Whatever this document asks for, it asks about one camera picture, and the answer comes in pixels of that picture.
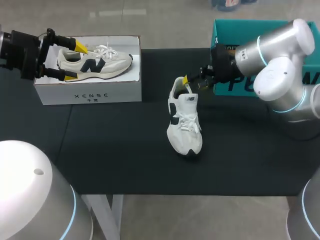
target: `floor tile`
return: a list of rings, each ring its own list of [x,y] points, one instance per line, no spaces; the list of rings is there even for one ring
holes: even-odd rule
[[[126,195],[122,240],[287,240],[285,197]]]

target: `table leg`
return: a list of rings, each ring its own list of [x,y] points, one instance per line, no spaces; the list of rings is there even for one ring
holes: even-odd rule
[[[86,198],[89,205],[92,207],[105,238],[107,240],[120,240],[120,227],[118,227],[116,224],[113,212],[107,200],[107,196],[86,195]]]
[[[124,195],[113,195],[111,211],[114,217],[116,226],[121,230],[121,217],[122,217],[122,207],[124,204]]]

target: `shoe box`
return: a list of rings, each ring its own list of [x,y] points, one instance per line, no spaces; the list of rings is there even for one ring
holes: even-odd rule
[[[41,77],[34,81],[43,105],[99,104],[141,102],[141,45],[139,36],[73,36],[83,45],[107,45],[118,52],[131,54],[131,67],[111,79],[88,78],[65,82]],[[58,69],[60,46],[51,46],[44,63],[47,68]]]

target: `black n logo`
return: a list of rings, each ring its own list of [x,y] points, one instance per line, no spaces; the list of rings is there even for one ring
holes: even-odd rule
[[[176,105],[174,103],[170,103],[170,116],[171,116],[171,122],[172,125],[178,125],[179,118],[174,116],[177,113]]]
[[[87,59],[80,71],[86,73],[90,69],[92,73],[100,73],[105,64],[106,62],[102,58],[100,58],[98,65],[96,65],[95,59]]]

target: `black tablecloth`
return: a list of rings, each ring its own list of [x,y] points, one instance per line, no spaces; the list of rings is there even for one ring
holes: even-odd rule
[[[320,164],[320,138],[293,138],[320,124],[283,124],[257,98],[200,92],[201,154],[185,160],[172,149],[169,91],[209,63],[207,48],[143,50],[142,102],[73,106],[42,106],[5,71],[0,140],[42,149],[80,194],[297,195]]]

